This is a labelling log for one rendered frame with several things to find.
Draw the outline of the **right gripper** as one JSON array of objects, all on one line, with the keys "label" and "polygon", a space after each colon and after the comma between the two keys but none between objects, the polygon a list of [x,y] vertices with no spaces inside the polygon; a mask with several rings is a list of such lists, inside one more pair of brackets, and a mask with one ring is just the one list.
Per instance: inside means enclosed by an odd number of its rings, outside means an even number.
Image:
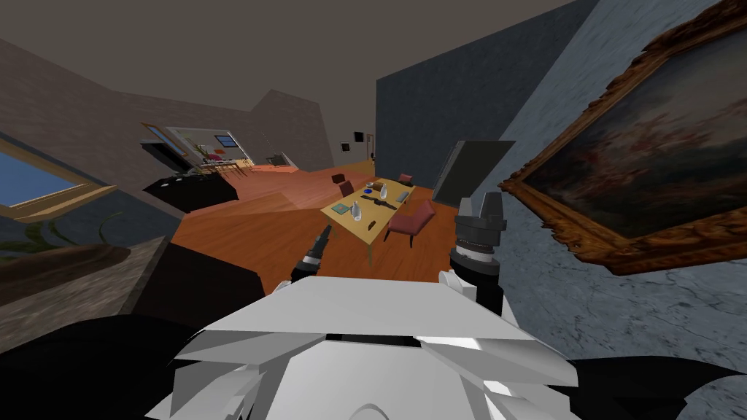
[{"label": "right gripper", "polygon": [[467,242],[500,242],[507,222],[503,215],[501,192],[486,192],[481,203],[479,217],[473,216],[473,199],[462,198],[459,215],[454,217],[455,233],[459,240]]}]

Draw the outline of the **dark grey flat panel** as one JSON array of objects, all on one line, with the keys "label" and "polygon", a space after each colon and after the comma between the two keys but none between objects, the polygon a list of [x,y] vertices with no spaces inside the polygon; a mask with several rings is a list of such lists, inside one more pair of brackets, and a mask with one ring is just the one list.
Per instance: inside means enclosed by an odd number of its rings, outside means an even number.
[{"label": "dark grey flat panel", "polygon": [[472,196],[513,145],[512,141],[458,141],[438,175],[432,201],[457,208],[462,198]]}]

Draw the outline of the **yellow wooden dining table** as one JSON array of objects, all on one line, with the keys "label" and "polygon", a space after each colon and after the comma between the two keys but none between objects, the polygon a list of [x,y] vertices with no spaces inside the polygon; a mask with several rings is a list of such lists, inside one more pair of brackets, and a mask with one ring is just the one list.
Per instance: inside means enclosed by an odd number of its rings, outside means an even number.
[{"label": "yellow wooden dining table", "polygon": [[406,205],[414,188],[390,179],[377,179],[349,195],[336,196],[322,206],[321,212],[335,228],[349,231],[366,244],[371,264],[372,244],[395,213]]}]

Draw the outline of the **red upholstered chair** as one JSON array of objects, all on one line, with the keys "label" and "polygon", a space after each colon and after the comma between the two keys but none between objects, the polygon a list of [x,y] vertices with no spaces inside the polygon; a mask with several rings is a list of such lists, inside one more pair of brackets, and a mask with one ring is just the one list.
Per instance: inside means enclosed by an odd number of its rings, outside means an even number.
[{"label": "red upholstered chair", "polygon": [[431,200],[426,200],[412,215],[395,214],[388,222],[384,241],[391,233],[401,233],[409,237],[409,246],[413,247],[414,237],[425,228],[426,224],[435,216],[436,210]]}]

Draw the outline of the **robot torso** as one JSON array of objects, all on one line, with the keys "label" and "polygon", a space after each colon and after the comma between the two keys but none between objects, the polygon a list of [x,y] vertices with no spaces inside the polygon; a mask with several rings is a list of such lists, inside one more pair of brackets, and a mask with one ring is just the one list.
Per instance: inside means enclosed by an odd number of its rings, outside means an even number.
[{"label": "robot torso", "polygon": [[580,420],[559,352],[439,283],[311,276],[206,326],[156,420]]}]

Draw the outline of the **black low cabinet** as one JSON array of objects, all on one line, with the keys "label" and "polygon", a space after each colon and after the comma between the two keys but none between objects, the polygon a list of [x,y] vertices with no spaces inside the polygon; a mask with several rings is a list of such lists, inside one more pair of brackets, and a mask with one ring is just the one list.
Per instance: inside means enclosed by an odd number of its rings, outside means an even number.
[{"label": "black low cabinet", "polygon": [[143,191],[186,214],[239,199],[236,188],[217,173],[171,176]]}]

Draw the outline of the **gilt framed dark painting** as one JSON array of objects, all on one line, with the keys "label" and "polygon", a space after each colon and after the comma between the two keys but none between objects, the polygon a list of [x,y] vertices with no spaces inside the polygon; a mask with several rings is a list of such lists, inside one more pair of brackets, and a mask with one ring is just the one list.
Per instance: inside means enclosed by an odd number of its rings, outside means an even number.
[{"label": "gilt framed dark painting", "polygon": [[653,39],[501,189],[617,276],[747,258],[747,0]]}]

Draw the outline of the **wood framed blue window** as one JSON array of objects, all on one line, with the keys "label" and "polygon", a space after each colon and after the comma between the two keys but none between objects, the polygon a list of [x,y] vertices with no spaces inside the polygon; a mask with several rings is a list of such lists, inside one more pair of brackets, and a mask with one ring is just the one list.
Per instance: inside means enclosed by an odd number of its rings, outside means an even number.
[{"label": "wood framed blue window", "polygon": [[32,223],[61,216],[114,192],[0,133],[0,216]]}]

